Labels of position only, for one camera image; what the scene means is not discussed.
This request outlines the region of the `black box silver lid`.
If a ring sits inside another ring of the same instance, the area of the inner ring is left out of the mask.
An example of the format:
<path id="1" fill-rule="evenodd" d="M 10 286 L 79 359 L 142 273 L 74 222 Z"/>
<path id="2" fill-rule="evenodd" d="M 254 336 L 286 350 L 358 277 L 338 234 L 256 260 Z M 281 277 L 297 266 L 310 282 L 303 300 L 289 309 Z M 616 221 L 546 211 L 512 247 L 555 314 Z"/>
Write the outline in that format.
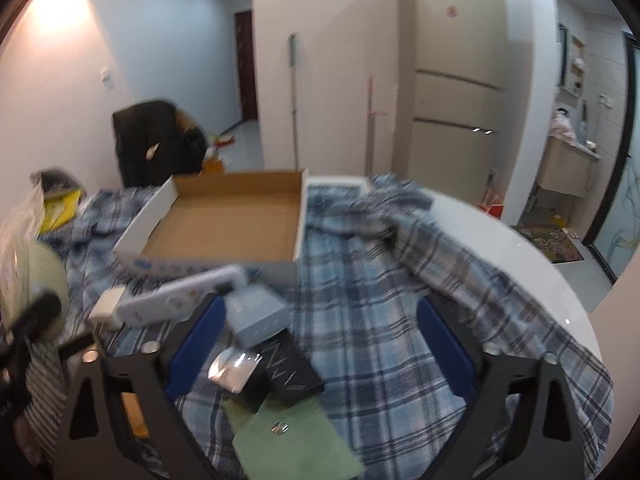
<path id="1" fill-rule="evenodd" d="M 262 356 L 252 350 L 222 350 L 210 364 L 207 378 L 252 413 L 259 410 L 271 390 Z"/>

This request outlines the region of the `white AUX remote control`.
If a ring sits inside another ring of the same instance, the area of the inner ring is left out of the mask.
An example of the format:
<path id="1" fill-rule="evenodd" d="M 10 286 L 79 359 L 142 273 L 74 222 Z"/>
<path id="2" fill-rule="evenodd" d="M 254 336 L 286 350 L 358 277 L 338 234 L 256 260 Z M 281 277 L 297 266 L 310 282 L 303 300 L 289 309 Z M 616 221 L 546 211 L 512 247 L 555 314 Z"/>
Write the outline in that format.
<path id="1" fill-rule="evenodd" d="M 240 289 L 248 284 L 250 278 L 242 266 L 230 264 L 167 282 L 152 292 L 119 299 L 115 314 L 132 327 L 184 321 L 208 294 Z"/>

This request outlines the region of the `grey rectangular box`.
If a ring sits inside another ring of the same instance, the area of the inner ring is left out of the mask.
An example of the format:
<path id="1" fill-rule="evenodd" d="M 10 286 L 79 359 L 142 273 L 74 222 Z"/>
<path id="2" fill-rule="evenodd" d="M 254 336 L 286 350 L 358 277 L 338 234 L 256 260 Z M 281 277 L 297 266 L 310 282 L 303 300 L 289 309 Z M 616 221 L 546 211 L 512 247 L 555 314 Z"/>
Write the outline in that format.
<path id="1" fill-rule="evenodd" d="M 224 296 L 226 320 L 241 348 L 252 348 L 285 330 L 292 321 L 290 304 L 270 287 L 254 283 Z"/>

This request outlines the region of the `green envelope pouch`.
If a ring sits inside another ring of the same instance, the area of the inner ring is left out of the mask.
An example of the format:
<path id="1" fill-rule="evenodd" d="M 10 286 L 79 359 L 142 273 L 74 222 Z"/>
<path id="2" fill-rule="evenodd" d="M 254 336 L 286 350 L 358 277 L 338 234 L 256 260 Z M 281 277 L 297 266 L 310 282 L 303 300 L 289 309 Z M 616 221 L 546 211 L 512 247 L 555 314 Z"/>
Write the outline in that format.
<path id="1" fill-rule="evenodd" d="M 255 413 L 227 400 L 224 412 L 247 479 L 333 480 L 363 474 L 361 460 L 315 398 L 288 405 L 270 394 Z"/>

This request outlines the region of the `black UNNY box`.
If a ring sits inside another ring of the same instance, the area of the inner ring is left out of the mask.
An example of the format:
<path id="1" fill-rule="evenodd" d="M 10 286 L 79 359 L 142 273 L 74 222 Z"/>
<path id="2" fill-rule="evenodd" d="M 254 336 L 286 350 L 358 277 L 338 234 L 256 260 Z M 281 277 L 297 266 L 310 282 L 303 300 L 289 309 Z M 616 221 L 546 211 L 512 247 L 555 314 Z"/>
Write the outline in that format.
<path id="1" fill-rule="evenodd" d="M 324 391 L 324 381 L 311 362 L 300 352 L 288 330 L 256 344 L 262 367 L 276 396 L 292 405 Z"/>

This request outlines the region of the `round cream bear tin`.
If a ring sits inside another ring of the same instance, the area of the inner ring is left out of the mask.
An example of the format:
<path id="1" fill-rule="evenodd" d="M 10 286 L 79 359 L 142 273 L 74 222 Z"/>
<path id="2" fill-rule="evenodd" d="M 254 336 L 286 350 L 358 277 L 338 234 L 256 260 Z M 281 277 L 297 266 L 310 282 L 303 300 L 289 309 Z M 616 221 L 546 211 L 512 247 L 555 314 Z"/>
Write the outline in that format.
<path id="1" fill-rule="evenodd" d="M 61 311 L 43 332 L 45 341 L 61 335 L 68 308 L 67 275 L 58 255 L 38 240 L 10 240 L 1 251 L 1 318 L 12 328 L 18 316 L 44 292 L 58 296 Z"/>

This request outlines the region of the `white power adapter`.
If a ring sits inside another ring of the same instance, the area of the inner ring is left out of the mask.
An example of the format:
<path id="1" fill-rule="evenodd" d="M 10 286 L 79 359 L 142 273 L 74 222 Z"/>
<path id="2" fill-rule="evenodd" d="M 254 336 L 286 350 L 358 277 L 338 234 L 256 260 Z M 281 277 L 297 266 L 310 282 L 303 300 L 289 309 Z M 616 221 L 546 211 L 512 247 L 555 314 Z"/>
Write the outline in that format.
<path id="1" fill-rule="evenodd" d="M 119 330 L 124 325 L 117 313 L 117 307 L 126 295 L 126 286 L 115 286 L 102 292 L 99 300 L 89 313 L 88 320 L 95 328 Z"/>

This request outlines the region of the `striped grey cloth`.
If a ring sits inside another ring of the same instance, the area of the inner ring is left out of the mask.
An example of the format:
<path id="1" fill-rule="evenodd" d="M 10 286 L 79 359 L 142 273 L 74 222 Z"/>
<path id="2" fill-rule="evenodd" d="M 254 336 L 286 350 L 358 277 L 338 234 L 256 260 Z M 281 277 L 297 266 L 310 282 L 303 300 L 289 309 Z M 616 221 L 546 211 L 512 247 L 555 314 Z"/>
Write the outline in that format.
<path id="1" fill-rule="evenodd" d="M 67 398 L 62 364 L 58 348 L 50 342 L 31 344 L 29 354 L 26 387 L 32 400 L 25 411 L 26 419 L 34 430 L 43 457 L 52 464 Z"/>

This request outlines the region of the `yellow box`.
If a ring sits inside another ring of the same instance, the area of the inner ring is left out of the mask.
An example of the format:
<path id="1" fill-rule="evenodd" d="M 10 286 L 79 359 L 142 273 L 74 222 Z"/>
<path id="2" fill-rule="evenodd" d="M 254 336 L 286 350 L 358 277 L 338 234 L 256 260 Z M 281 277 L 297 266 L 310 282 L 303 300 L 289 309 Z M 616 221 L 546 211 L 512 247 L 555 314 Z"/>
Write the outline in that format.
<path id="1" fill-rule="evenodd" d="M 54 193 L 43 202 L 44 216 L 40 233 L 44 234 L 62 228 L 77 216 L 79 203 L 84 196 L 80 188 Z"/>

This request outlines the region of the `red gift bag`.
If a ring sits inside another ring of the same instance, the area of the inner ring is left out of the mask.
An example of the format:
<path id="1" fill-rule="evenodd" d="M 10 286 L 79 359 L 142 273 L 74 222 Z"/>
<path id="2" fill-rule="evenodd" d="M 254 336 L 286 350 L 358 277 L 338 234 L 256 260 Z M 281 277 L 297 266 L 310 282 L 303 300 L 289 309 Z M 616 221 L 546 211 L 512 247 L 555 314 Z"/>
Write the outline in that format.
<path id="1" fill-rule="evenodd" d="M 484 214 L 488 214 L 488 216 L 500 220 L 504 209 L 503 199 L 491 188 L 488 188 L 485 191 L 478 208 L 480 208 Z"/>

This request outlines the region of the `black jacket on chair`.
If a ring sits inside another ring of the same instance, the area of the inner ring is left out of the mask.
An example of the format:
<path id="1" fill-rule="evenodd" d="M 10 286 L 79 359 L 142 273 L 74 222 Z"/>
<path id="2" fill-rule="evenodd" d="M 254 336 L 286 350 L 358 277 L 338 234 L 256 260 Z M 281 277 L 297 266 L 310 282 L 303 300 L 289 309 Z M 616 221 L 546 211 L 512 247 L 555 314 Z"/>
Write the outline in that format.
<path id="1" fill-rule="evenodd" d="M 144 101 L 112 115 L 122 185 L 147 188 L 171 176 L 199 174 L 209 143 L 181 108 L 166 100 Z"/>

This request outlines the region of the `bathroom vanity cabinet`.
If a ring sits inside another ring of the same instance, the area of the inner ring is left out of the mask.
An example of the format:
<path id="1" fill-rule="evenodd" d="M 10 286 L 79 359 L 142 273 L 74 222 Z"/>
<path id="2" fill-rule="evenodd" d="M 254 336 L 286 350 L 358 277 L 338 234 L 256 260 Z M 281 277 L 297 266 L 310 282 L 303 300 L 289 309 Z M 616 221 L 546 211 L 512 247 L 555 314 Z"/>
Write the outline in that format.
<path id="1" fill-rule="evenodd" d="M 536 185 L 546 191 L 584 198 L 590 170 L 601 157 L 578 144 L 550 136 L 536 177 Z"/>

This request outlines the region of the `dark brown door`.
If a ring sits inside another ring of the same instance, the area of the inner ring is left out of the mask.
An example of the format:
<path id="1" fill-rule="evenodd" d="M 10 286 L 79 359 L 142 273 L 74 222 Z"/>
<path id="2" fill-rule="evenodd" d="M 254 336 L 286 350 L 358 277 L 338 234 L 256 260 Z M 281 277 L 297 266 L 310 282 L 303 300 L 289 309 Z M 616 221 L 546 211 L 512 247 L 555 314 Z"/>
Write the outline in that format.
<path id="1" fill-rule="evenodd" d="M 258 119 L 256 94 L 253 12 L 251 10 L 234 14 L 236 62 L 240 89 L 242 121 Z"/>

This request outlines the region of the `pink broom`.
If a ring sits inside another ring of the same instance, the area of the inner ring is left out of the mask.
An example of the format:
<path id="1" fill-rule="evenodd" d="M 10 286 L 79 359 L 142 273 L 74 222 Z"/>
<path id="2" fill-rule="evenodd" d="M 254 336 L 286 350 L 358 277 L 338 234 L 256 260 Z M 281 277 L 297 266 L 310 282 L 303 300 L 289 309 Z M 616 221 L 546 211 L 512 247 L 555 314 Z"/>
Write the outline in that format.
<path id="1" fill-rule="evenodd" d="M 368 78 L 367 84 L 367 129 L 366 129 L 366 154 L 364 155 L 364 174 L 371 177 L 375 155 L 376 118 L 386 116 L 386 112 L 380 112 L 374 108 L 374 77 Z"/>

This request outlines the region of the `green handled mop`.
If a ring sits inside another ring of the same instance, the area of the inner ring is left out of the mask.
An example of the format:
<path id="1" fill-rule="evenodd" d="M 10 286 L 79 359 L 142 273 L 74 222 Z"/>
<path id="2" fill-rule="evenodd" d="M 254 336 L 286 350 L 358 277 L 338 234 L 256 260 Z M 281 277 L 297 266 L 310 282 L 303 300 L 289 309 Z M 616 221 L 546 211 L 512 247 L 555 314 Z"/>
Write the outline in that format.
<path id="1" fill-rule="evenodd" d="M 291 86 L 291 126 L 292 143 L 295 169 L 299 170 L 299 146 L 297 128 L 297 74 L 296 74 L 296 46 L 297 37 L 293 32 L 288 36 L 288 66 L 290 66 L 290 86 Z"/>

